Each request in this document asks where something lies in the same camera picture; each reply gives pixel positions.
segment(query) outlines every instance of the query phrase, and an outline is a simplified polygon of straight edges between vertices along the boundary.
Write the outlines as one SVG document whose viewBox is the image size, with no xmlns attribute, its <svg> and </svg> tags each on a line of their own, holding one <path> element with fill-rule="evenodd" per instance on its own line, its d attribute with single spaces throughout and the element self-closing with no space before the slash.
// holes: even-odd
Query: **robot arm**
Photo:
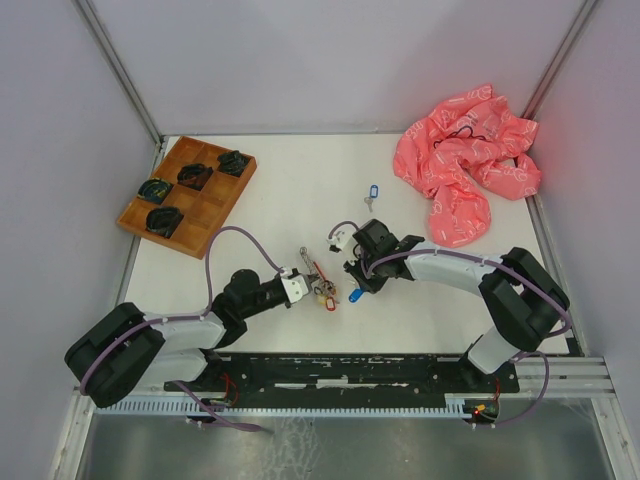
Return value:
<svg viewBox="0 0 640 480">
<path fill-rule="evenodd" d="M 215 297 L 206 316 L 151 324 L 122 342 L 100 362 L 86 385 L 86 393 L 98 407 L 108 407 L 136 387 L 193 381 L 207 367 L 207 350 L 236 341 L 247 331 L 247 318 L 278 305 L 289 308 L 300 301 L 310 292 L 313 281 L 293 269 L 260 283 L 253 270 L 239 270 Z M 118 305 L 67 351 L 65 363 L 81 381 L 119 337 L 158 317 L 162 316 L 145 314 L 133 303 Z"/>
<path fill-rule="evenodd" d="M 443 283 L 482 297 L 494 326 L 465 353 L 462 367 L 483 374 L 495 372 L 520 351 L 534 352 L 558 322 L 559 313 L 520 282 L 491 264 L 501 264 L 537 286 L 565 310 L 569 299 L 538 261 L 522 248 L 507 255 L 474 255 L 446 249 L 408 235 L 399 241 L 378 220 L 371 220 L 353 235 L 338 231 L 329 240 L 332 251 L 347 254 L 344 269 L 358 283 L 349 297 L 377 293 L 389 278 Z M 377 264 L 369 273 L 376 261 Z"/>
</svg>

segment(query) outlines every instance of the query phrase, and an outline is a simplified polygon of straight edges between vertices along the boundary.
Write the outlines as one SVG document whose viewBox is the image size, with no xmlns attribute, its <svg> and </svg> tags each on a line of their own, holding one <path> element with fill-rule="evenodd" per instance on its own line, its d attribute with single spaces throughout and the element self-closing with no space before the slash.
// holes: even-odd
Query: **metal floor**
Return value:
<svg viewBox="0 0 640 480">
<path fill-rule="evenodd" d="M 528 402 L 504 400 L 502 417 Z M 243 417 L 269 431 L 177 417 L 95 415 L 78 479 L 613 479 L 591 402 L 545 401 L 502 429 L 461 420 Z"/>
</svg>

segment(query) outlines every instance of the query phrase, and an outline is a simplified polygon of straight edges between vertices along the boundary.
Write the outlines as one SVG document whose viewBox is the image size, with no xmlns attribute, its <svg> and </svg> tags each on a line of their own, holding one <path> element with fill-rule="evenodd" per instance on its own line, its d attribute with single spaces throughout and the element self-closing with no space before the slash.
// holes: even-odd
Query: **metal bracket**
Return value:
<svg viewBox="0 0 640 480">
<path fill-rule="evenodd" d="M 91 32 L 93 38 L 95 39 L 96 44 L 102 52 L 105 60 L 109 64 L 113 75 L 116 77 L 116 80 L 131 102 L 131 106 L 134 108 L 134 110 L 140 117 L 142 124 L 147 129 L 149 136 L 156 143 L 156 145 L 161 144 L 162 134 L 151 118 L 149 110 L 144 105 L 140 94 L 131 81 L 129 73 L 124 68 L 124 64 L 120 60 L 118 53 L 113 47 L 107 29 L 105 25 L 100 21 L 100 17 L 98 16 L 98 12 L 95 6 L 91 2 L 91 0 L 72 0 L 72 2 L 76 6 L 80 17 L 87 25 L 89 32 Z"/>
<path fill-rule="evenodd" d="M 639 479 L 638 452 L 631 440 L 618 399 L 599 398 L 592 400 L 591 403 L 616 479 Z"/>
<path fill-rule="evenodd" d="M 545 398 L 595 398 L 615 399 L 615 391 L 609 371 L 601 357 L 552 357 L 549 358 L 550 380 Z M 542 359 L 526 358 L 516 364 L 520 383 L 519 393 L 503 393 L 501 398 L 535 398 L 542 387 L 545 368 Z M 490 398 L 487 394 L 454 393 L 446 398 L 479 400 Z"/>
<path fill-rule="evenodd" d="M 89 397 L 74 392 L 52 462 L 49 479 L 73 480 L 78 474 L 91 418 L 96 410 Z"/>
<path fill-rule="evenodd" d="M 537 115 L 538 110 L 540 110 L 540 106 L 547 98 L 547 95 L 553 86 L 553 82 L 558 77 L 562 67 L 564 67 L 569 55 L 576 46 L 580 35 L 588 25 L 589 20 L 595 13 L 596 7 L 600 1 L 601 0 L 585 0 L 580 6 L 573 22 L 571 22 L 569 30 L 562 39 L 558 50 L 556 50 L 556 53 L 553 55 L 549 65 L 547 65 L 546 70 L 542 74 L 538 85 L 531 95 L 531 98 L 529 99 L 529 102 L 522 114 L 523 118 L 533 120 Z"/>
<path fill-rule="evenodd" d="M 306 418 L 470 418 L 462 411 L 464 400 L 450 399 L 443 408 L 228 408 L 219 414 L 229 417 L 306 417 Z M 130 395 L 100 415 L 208 416 L 182 395 Z"/>
</svg>

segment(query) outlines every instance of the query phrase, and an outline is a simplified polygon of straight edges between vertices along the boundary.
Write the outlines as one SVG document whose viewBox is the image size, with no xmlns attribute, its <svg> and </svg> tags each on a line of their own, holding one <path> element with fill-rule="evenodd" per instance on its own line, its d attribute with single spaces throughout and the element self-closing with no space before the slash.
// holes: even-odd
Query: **white table surface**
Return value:
<svg viewBox="0 0 640 480">
<path fill-rule="evenodd" d="M 363 224 L 372 216 L 396 237 L 429 238 L 425 215 L 430 200 L 393 175 L 398 134 L 203 136 L 205 142 L 254 155 L 258 169 L 225 225 L 249 230 L 282 266 L 306 272 L 298 253 L 309 249 L 339 289 L 341 303 L 326 311 L 309 295 L 291 309 L 264 312 L 247 320 L 249 331 L 227 351 L 309 353 L 462 353 L 492 325 L 480 297 L 444 285 L 389 280 L 376 295 L 350 304 L 353 290 L 342 271 L 343 257 L 331 253 L 329 230 L 339 221 Z M 167 152 L 178 137 L 168 142 Z M 371 184 L 380 196 L 370 214 L 363 198 Z M 524 200 L 510 201 L 485 191 L 493 224 L 469 252 L 506 253 L 513 246 L 540 250 Z M 211 268 L 216 293 L 238 269 L 273 270 L 249 240 L 236 232 L 218 237 Z M 207 301 L 204 261 L 142 239 L 127 301 L 144 311 L 196 311 Z M 568 353 L 564 337 L 546 340 L 547 353 Z"/>
</svg>

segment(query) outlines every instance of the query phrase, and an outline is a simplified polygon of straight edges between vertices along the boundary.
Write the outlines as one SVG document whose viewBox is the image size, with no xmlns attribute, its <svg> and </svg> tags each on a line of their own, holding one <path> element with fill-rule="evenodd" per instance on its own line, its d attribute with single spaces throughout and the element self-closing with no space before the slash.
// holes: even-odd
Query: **metal frame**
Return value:
<svg viewBox="0 0 640 480">
<path fill-rule="evenodd" d="M 161 133 L 155 126 L 155 123 L 145 108 L 140 95 L 137 93 L 133 83 L 131 82 L 131 79 L 111 44 L 106 29 L 100 22 L 95 7 L 91 4 L 91 1 L 72 1 L 78 8 L 83 20 L 87 23 L 89 30 L 96 39 L 99 48 L 107 59 L 109 66 L 111 67 L 118 82 L 121 84 L 125 94 L 147 128 L 149 135 L 156 142 L 158 148 L 153 162 L 155 167 L 163 157 L 164 150 L 166 148 L 166 141 L 162 141 L 163 137 Z M 523 114 L 525 118 L 534 118 L 538 113 L 554 81 L 558 77 L 572 49 L 576 45 L 577 40 L 586 28 L 599 4 L 600 0 L 585 0 L 582 4 L 565 38 L 561 42 L 558 50 L 547 66 L 540 82 L 532 94 Z M 538 243 L 540 244 L 545 265 L 559 284 L 563 288 L 566 288 L 566 282 L 562 277 L 561 269 L 554 255 L 553 242 L 546 228 L 544 212 L 542 205 L 540 204 L 540 200 L 537 197 L 530 198 L 527 201 L 527 205 L 529 207 L 529 213 L 538 238 Z M 116 303 L 124 300 L 138 245 L 139 239 L 134 239 L 129 252 Z M 574 327 L 574 333 L 576 334 L 579 343 L 583 348 L 585 348 L 585 351 L 587 351 L 585 338 L 579 324 Z M 597 422 L 616 478 L 640 479 L 640 462 L 638 461 L 637 452 L 633 448 L 631 437 L 624 422 L 624 417 L 615 396 L 613 384 L 609 378 L 604 360 L 602 358 L 551 357 L 549 358 L 549 362 L 551 366 L 551 381 L 547 397 L 592 399 Z M 516 365 L 516 372 L 520 381 L 521 391 L 517 394 L 505 393 L 504 398 L 535 397 L 540 389 L 545 374 L 542 361 L 536 358 L 522 360 Z M 167 409 L 171 409 L 171 414 L 184 415 L 184 413 L 189 411 L 194 415 L 197 414 L 197 412 L 192 411 L 194 409 L 193 405 L 195 404 L 186 400 L 182 394 L 153 390 L 140 391 L 136 393 L 140 394 L 139 398 L 131 397 L 127 399 L 126 403 L 111 407 L 110 409 L 107 409 L 108 411 L 97 411 L 90 399 L 80 397 L 79 394 L 74 393 L 65 422 L 65 427 L 60 438 L 60 444 L 54 458 L 50 478 L 55 480 L 71 480 L 75 478 L 89 431 L 91 418 L 96 412 L 100 414 L 137 414 L 144 412 L 145 414 L 165 415 L 167 413 Z M 431 412 L 418 410 L 408 411 L 407 409 L 358 409 L 357 411 L 348 412 L 332 412 L 327 410 L 305 410 L 301 412 L 299 410 L 292 409 L 243 409 L 240 411 L 235 409 L 235 411 L 230 411 L 229 414 L 285 416 L 355 415 L 375 417 L 433 415 L 452 418 L 451 416 L 447 417 L 447 415 L 453 415 L 454 417 L 455 415 L 459 415 L 460 402 L 463 402 L 465 399 L 473 400 L 486 397 L 486 394 L 447 394 L 445 396 L 447 402 L 447 406 L 445 408 L 446 411 Z"/>
<path fill-rule="evenodd" d="M 131 106 L 140 117 L 140 121 L 142 121 L 142 124 L 147 129 L 147 132 L 151 136 L 151 139 L 156 143 L 156 145 L 160 145 L 162 143 L 162 134 L 153 121 L 149 110 L 147 109 L 147 107 L 145 107 L 140 94 L 131 81 L 131 77 L 127 73 L 127 70 L 120 60 L 118 53 L 113 47 L 113 44 L 109 39 L 107 29 L 100 21 L 95 6 L 91 2 L 91 0 L 71 1 L 78 10 L 78 13 L 80 14 L 82 20 L 84 20 L 84 22 L 86 23 L 87 28 L 96 41 L 96 44 L 100 49 L 104 59 L 107 61 L 107 64 L 113 72 L 113 75 L 116 77 L 118 83 L 122 87 L 124 94 L 131 102 Z"/>
</svg>

